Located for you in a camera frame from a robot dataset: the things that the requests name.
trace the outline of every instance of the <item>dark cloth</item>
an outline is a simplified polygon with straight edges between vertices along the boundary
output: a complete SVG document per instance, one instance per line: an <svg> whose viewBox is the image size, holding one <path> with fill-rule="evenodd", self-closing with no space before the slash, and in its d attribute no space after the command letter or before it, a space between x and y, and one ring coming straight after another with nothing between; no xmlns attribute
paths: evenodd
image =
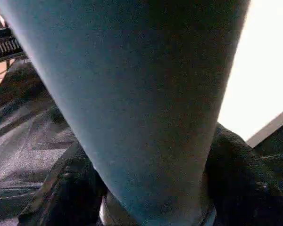
<svg viewBox="0 0 283 226"><path fill-rule="evenodd" d="M220 124L206 164L208 191L225 226L283 226L283 193L273 172Z"/></svg>
<svg viewBox="0 0 283 226"><path fill-rule="evenodd" d="M28 60L0 84L0 222L30 202L76 138Z"/></svg>
<svg viewBox="0 0 283 226"><path fill-rule="evenodd" d="M96 224L106 193L89 158L75 142L53 165L42 188L19 216L19 226Z"/></svg>

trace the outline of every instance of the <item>black plastic object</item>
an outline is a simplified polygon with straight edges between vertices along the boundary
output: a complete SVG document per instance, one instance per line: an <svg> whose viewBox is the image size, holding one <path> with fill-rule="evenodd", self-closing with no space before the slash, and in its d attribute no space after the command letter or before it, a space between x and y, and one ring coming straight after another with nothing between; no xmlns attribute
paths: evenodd
<svg viewBox="0 0 283 226"><path fill-rule="evenodd" d="M145 225L193 225L248 1L0 0L112 194Z"/></svg>
<svg viewBox="0 0 283 226"><path fill-rule="evenodd" d="M11 30L9 28L0 29L0 62L24 55Z"/></svg>

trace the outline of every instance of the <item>dark fabric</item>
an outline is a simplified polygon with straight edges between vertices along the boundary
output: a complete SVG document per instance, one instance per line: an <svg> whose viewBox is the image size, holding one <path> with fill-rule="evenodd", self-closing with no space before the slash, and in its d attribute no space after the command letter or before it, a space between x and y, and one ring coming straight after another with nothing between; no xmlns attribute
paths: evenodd
<svg viewBox="0 0 283 226"><path fill-rule="evenodd" d="M283 190L283 126L254 147L264 163L275 173Z"/></svg>
<svg viewBox="0 0 283 226"><path fill-rule="evenodd" d="M283 193L272 171L238 135L219 124L206 172L222 224L283 226Z"/></svg>
<svg viewBox="0 0 283 226"><path fill-rule="evenodd" d="M74 141L31 63L14 62L0 85L0 221L20 214Z"/></svg>
<svg viewBox="0 0 283 226"><path fill-rule="evenodd" d="M58 159L19 226L96 224L107 188L78 142Z"/></svg>

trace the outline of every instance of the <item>wrinkled fabric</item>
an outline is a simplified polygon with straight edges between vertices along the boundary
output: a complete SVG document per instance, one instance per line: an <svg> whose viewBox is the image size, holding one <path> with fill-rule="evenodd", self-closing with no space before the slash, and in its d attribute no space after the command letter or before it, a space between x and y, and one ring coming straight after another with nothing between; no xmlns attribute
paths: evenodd
<svg viewBox="0 0 283 226"><path fill-rule="evenodd" d="M218 124L206 164L208 194L223 225L283 226L274 173L238 135Z"/></svg>
<svg viewBox="0 0 283 226"><path fill-rule="evenodd" d="M14 62L0 85L0 220L25 208L75 140L31 63Z"/></svg>

